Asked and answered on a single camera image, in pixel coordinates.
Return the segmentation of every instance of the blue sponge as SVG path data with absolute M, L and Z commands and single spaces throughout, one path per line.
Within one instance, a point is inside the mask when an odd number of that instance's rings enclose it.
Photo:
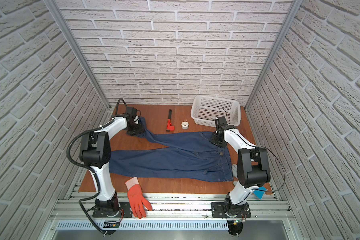
M 267 190 L 265 187 L 259 187 L 258 189 L 260 189 L 260 190 Z M 255 190 L 255 191 L 253 192 L 253 194 L 256 195 L 256 197 L 258 197 L 259 199 L 262 199 L 263 196 L 264 196 L 264 194 L 265 194 L 265 192 Z

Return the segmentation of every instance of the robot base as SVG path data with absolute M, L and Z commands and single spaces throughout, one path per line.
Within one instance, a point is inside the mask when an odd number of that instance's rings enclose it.
M 132 217 L 132 210 L 131 206 L 129 205 L 129 202 L 119 202 L 119 210 L 117 212 L 114 212 L 112 209 L 104 209 L 104 208 L 95 208 L 92 214 L 92 217 L 115 217 L 120 218 L 121 217 L 121 211 L 120 209 L 123 209 L 124 211 L 124 217 Z
M 212 202 L 212 217 L 222 218 L 222 217 L 231 217 L 231 218 L 250 218 L 251 210 L 248 203 L 243 205 L 227 205 L 222 202 Z

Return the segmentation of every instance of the red pipe wrench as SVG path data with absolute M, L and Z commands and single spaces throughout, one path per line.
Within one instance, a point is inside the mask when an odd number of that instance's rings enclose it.
M 172 109 L 169 109 L 169 112 L 168 112 L 167 132 L 172 132 L 172 131 L 175 130 L 175 127 L 172 126 L 172 123 L 171 123 L 171 115 L 172 115 Z

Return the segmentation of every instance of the white plastic basket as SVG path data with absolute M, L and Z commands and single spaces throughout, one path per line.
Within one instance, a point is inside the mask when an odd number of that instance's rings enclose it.
M 226 98 L 216 98 L 210 96 L 198 95 L 192 104 L 191 117 L 196 124 L 215 127 L 216 112 L 220 110 L 217 116 L 226 117 L 227 123 L 234 126 L 240 125 L 240 104 L 238 101 Z

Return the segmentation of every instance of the metal vent grille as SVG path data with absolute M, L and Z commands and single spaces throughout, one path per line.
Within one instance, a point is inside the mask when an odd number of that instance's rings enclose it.
M 119 228 L 103 228 L 105 220 L 95 220 L 104 230 L 228 230 L 226 220 L 123 220 Z M 60 220 L 57 230 L 94 230 L 88 220 Z

